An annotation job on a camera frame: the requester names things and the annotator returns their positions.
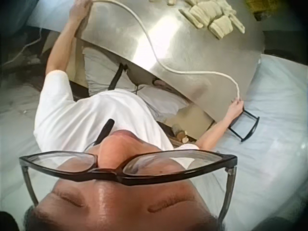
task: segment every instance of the white t-shirt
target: white t-shirt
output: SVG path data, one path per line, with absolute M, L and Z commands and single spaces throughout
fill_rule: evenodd
M 97 139 L 110 118 L 115 121 L 111 132 L 126 129 L 163 151 L 173 150 L 168 137 L 139 96 L 116 89 L 75 102 L 68 76 L 59 70 L 46 76 L 34 135 L 42 152 L 82 152 Z M 189 144 L 181 149 L 198 147 Z

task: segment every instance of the man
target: man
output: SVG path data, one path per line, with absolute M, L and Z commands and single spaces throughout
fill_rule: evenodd
M 64 70 L 74 34 L 89 8 L 90 0 L 75 1 L 51 51 L 35 120 L 40 149 L 83 152 L 112 118 L 115 125 L 111 134 L 87 150 L 97 156 L 98 168 L 116 169 L 132 156 L 173 150 L 144 101 L 131 92 L 116 89 L 73 101 Z M 243 101 L 235 100 L 222 121 L 195 145 L 180 149 L 214 148 L 243 105 Z M 169 167 L 162 163 L 156 170 L 169 171 Z M 51 193 L 29 209 L 25 226 L 27 231 L 198 231 L 216 230 L 217 222 L 189 180 L 124 186 L 104 180 L 60 179 Z

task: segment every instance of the cable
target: cable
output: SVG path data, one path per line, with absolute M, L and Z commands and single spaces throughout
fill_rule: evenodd
M 221 72 L 217 72 L 217 71 L 178 71 L 178 70 L 174 70 L 166 65 L 164 65 L 163 63 L 160 62 L 160 60 L 158 59 L 157 55 L 156 55 L 156 52 L 154 50 L 154 46 L 152 44 L 152 41 L 151 41 L 151 38 L 145 28 L 145 26 L 143 25 L 143 22 L 141 21 L 141 19 L 138 17 L 138 15 L 132 10 L 130 9 L 128 6 L 120 3 L 120 2 L 117 2 L 117 1 L 114 1 L 114 0 L 92 0 L 92 2 L 108 2 L 108 3 L 111 3 L 111 4 L 114 4 L 114 5 L 117 5 L 117 6 L 120 6 L 122 7 L 123 9 L 125 9 L 126 11 L 128 11 L 131 15 L 134 16 L 134 18 L 137 20 L 137 22 L 139 23 L 139 25 L 141 26 L 142 30 L 144 31 L 149 43 L 150 43 L 150 46 L 151 46 L 151 49 L 153 51 L 153 54 L 155 56 L 155 59 L 157 60 L 157 62 L 164 68 L 166 69 L 167 71 L 169 72 L 172 72 L 172 73 L 175 73 L 175 74 L 180 74 L 180 75 L 202 75 L 202 74 L 214 74 L 214 75 L 219 75 L 219 76 L 223 76 L 227 79 L 229 79 L 232 83 L 235 84 L 236 86 L 236 90 L 237 90 L 237 98 L 239 99 L 240 98 L 240 89 L 239 89 L 239 85 L 238 83 L 231 77 L 231 76 L 228 76 L 224 73 L 221 73 Z
M 226 75 L 226 74 L 224 74 L 224 73 L 217 72 L 217 71 L 178 71 L 178 70 L 174 70 L 174 69 L 172 69 L 172 68 L 170 68 L 170 67 L 164 65 L 162 62 L 160 62 L 160 60 L 158 59 L 157 54 L 156 54 L 156 52 L 155 52 L 155 49 L 154 49 L 152 40 L 151 40 L 151 38 L 150 38 L 150 36 L 149 36 L 149 34 L 148 34 L 148 32 L 147 32 L 145 26 L 143 25 L 143 22 L 142 22 L 141 19 L 138 17 L 138 15 L 137 15 L 132 9 L 130 9 L 128 6 L 126 6 L 126 5 L 124 5 L 124 4 L 120 3 L 120 2 L 114 1 L 114 0 L 92 0 L 92 2 L 93 2 L 93 3 L 95 3 L 95 2 L 101 2 L 101 3 L 107 2 L 107 3 L 111 3 L 111 4 L 114 4 L 114 5 L 117 5 L 117 6 L 122 7 L 123 9 L 125 9 L 126 11 L 128 11 L 131 15 L 133 15 L 134 18 L 135 18 L 135 19 L 137 20 L 137 22 L 139 23 L 139 25 L 141 26 L 142 30 L 144 31 L 144 33 L 145 33 L 145 35 L 146 35 L 146 37 L 147 37 L 147 39 L 148 39 L 148 41 L 149 41 L 149 43 L 150 43 L 150 46 L 151 46 L 151 49 L 152 49 L 153 54 L 154 54 L 154 56 L 155 56 L 155 59 L 156 59 L 157 62 L 158 62 L 164 69 L 166 69 L 167 71 L 172 72 L 172 73 L 175 73 L 175 74 L 180 74 L 180 75 L 214 74 L 214 75 L 223 76 L 223 77 L 229 79 L 232 83 L 235 84 L 236 90 L 237 90 L 237 98 L 238 98 L 238 99 L 240 98 L 240 89 L 239 89 L 239 85 L 238 85 L 238 83 L 237 83 L 231 76 L 228 76 L 228 75 Z M 33 42 L 31 42 L 31 43 L 25 45 L 25 46 L 22 48 L 22 50 L 21 50 L 13 59 L 11 59 L 11 60 L 5 62 L 2 66 L 14 62 L 14 61 L 22 54 L 22 52 L 24 52 L 24 50 L 25 50 L 27 47 L 29 47 L 29 46 L 31 46 L 31 45 L 34 45 L 34 44 L 36 44 L 37 42 L 39 42 L 39 41 L 42 39 L 42 34 L 41 34 L 41 32 L 42 32 L 42 28 L 40 28 L 40 30 L 39 30 L 39 39 L 37 39 L 37 40 L 35 40 L 35 41 L 33 41 Z
M 21 49 L 21 51 L 20 51 L 14 58 L 12 58 L 11 60 L 5 62 L 5 63 L 2 64 L 1 66 L 5 66 L 5 65 L 7 65 L 7 64 L 10 64 L 10 63 L 14 62 L 14 61 L 24 52 L 24 50 L 25 50 L 27 47 L 32 46 L 32 45 L 38 43 L 39 41 L 41 41 L 41 39 L 42 39 L 42 28 L 39 29 L 39 38 L 38 38 L 37 40 L 35 40 L 35 41 L 33 41 L 33 42 L 31 42 L 31 43 L 25 45 L 25 46 Z

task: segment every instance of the white food piece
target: white food piece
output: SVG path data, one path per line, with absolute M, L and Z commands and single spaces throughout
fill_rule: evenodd
M 189 141 L 189 139 L 188 139 L 187 136 L 182 139 L 182 143 L 187 143 L 188 141 Z
M 222 39 L 233 31 L 231 20 L 228 16 L 221 16 L 209 26 L 209 30 L 218 38 Z
M 222 15 L 221 8 L 215 1 L 203 1 L 198 3 L 198 6 L 204 11 L 210 20 Z
M 185 0 L 185 1 L 191 6 L 197 5 L 199 3 L 199 0 Z
M 200 23 L 204 26 L 208 26 L 210 18 L 204 13 L 204 11 L 197 5 L 193 6 L 189 11 Z
M 226 0 L 215 0 L 220 6 L 224 15 L 229 16 L 230 14 L 236 15 L 236 11 L 227 3 Z
M 177 0 L 167 0 L 167 5 L 168 6 L 174 6 L 175 3 L 177 3 Z
M 179 9 L 180 13 L 183 14 L 197 29 L 203 27 L 202 23 L 199 23 L 198 20 L 188 11 Z
M 238 28 L 238 30 L 242 34 L 245 34 L 245 26 L 241 23 L 241 21 L 238 20 L 238 18 L 233 14 L 230 14 L 229 18 L 230 18 L 231 22 L 235 25 L 235 27 Z

